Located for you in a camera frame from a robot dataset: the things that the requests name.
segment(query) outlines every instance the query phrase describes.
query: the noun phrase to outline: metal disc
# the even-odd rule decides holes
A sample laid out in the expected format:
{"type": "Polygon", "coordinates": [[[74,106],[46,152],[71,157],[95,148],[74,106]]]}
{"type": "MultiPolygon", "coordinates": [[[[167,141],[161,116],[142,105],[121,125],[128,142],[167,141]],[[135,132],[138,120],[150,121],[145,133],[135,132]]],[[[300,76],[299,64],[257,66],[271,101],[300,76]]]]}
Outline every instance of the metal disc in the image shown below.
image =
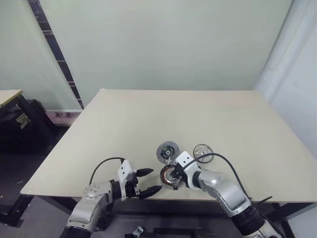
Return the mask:
{"type": "Polygon", "coordinates": [[[177,156],[179,156],[179,148],[178,145],[172,141],[162,143],[157,149],[157,158],[163,164],[175,165],[177,156]]]}

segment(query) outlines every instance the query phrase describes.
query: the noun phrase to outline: small table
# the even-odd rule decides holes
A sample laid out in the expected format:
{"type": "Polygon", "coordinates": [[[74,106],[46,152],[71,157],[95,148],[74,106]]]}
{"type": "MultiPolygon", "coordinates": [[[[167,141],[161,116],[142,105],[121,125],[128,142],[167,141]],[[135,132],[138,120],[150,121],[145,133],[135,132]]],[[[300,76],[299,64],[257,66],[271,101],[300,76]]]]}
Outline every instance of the small table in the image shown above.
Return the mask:
{"type": "MultiPolygon", "coordinates": [[[[256,91],[101,89],[21,193],[52,196],[71,210],[71,197],[82,196],[95,166],[114,156],[155,170],[140,179],[141,188],[160,184],[156,149],[167,140],[189,153],[208,144],[231,161],[254,201],[288,203],[269,214],[273,221],[317,201],[315,158],[256,91]]],[[[94,182],[117,179],[118,167],[102,165],[94,182]]],[[[236,181],[219,158],[202,167],[236,181]]],[[[185,187],[163,188],[151,199],[213,200],[185,187]]]]}
{"type": "MultiPolygon", "coordinates": [[[[0,116],[4,115],[7,110],[15,105],[27,115],[27,117],[34,122],[38,127],[39,132],[48,140],[51,145],[55,145],[57,140],[54,133],[45,125],[35,110],[29,105],[27,100],[22,96],[22,90],[0,90],[0,116]]],[[[31,195],[21,195],[11,207],[8,214],[0,213],[0,222],[17,226],[24,210],[32,200],[31,195]]]]}

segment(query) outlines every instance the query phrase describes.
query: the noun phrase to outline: white wall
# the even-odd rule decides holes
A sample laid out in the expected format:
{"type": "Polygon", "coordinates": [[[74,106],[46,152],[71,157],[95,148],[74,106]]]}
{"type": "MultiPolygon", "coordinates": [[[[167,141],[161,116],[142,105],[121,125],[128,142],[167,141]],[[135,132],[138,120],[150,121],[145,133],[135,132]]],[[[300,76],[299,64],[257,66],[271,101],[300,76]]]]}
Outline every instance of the white wall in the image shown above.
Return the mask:
{"type": "MultiPolygon", "coordinates": [[[[316,9],[315,0],[294,0],[280,38],[256,86],[315,157],[317,157],[316,9]]],[[[289,223],[297,238],[317,237],[317,208],[291,218],[289,223]]]]}
{"type": "Polygon", "coordinates": [[[0,90],[22,89],[46,109],[80,110],[27,0],[0,0],[0,90]]]}
{"type": "Polygon", "coordinates": [[[40,0],[84,105],[100,88],[252,90],[291,0],[40,0]]]}

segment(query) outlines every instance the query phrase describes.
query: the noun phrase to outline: beige tabletop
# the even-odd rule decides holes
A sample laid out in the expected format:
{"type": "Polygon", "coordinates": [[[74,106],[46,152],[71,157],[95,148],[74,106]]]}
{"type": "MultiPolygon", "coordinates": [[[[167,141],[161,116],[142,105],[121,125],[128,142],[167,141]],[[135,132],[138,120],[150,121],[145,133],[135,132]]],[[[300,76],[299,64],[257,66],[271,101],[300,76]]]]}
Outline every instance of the beige tabletop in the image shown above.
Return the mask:
{"type": "Polygon", "coordinates": [[[0,90],[0,108],[22,93],[21,89],[0,90]]]}
{"type": "MultiPolygon", "coordinates": [[[[192,153],[210,145],[231,161],[248,194],[259,201],[317,201],[316,160],[255,91],[150,91],[101,89],[47,156],[21,193],[80,197],[95,166],[120,156],[155,171],[140,187],[160,184],[156,149],[164,141],[192,153]]],[[[204,169],[223,172],[220,158],[204,169]]],[[[117,180],[119,161],[108,161],[94,182],[117,180]]],[[[155,199],[210,200],[184,186],[162,189],[155,199]]]]}

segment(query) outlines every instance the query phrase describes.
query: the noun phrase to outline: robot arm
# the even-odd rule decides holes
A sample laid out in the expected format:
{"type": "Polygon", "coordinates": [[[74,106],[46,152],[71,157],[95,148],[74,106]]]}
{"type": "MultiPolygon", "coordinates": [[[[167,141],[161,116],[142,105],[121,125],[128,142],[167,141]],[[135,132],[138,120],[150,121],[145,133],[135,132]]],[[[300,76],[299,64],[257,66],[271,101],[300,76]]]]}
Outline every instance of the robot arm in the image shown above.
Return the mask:
{"type": "MultiPolygon", "coordinates": [[[[174,174],[194,159],[184,151],[177,158],[174,174]]],[[[202,189],[214,197],[222,206],[244,238],[282,238],[251,204],[249,198],[234,182],[223,174],[201,170],[194,162],[187,166],[178,176],[185,180],[193,190],[202,189]]]]}
{"type": "Polygon", "coordinates": [[[152,169],[136,170],[131,162],[124,160],[118,170],[119,181],[90,184],[71,213],[60,238],[89,238],[97,227],[104,209],[115,200],[126,198],[144,199],[157,193],[162,186],[152,186],[145,191],[137,187],[137,177],[151,173],[152,169]]]}

